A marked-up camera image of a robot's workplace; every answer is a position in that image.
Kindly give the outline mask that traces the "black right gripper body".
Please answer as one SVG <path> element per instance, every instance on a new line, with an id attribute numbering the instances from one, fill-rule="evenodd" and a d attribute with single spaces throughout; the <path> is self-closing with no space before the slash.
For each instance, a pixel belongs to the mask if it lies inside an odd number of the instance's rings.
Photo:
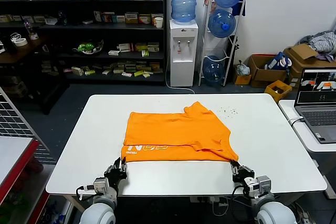
<path id="1" fill-rule="evenodd" d="M 240 166 L 238 172 L 233 174 L 232 179 L 234 183 L 243 183 L 245 178 L 254 178 L 255 172 L 247 166 Z"/>

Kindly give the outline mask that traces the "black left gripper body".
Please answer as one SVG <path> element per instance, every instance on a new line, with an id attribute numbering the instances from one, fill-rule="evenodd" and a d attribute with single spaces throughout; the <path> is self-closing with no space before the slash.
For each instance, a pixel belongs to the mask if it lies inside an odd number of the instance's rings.
<path id="1" fill-rule="evenodd" d="M 127 178 L 127 173 L 122 171 L 114 172 L 112 166 L 109 166 L 104 172 L 104 177 L 107 178 L 110 187 L 118 189 L 120 181 Z"/>

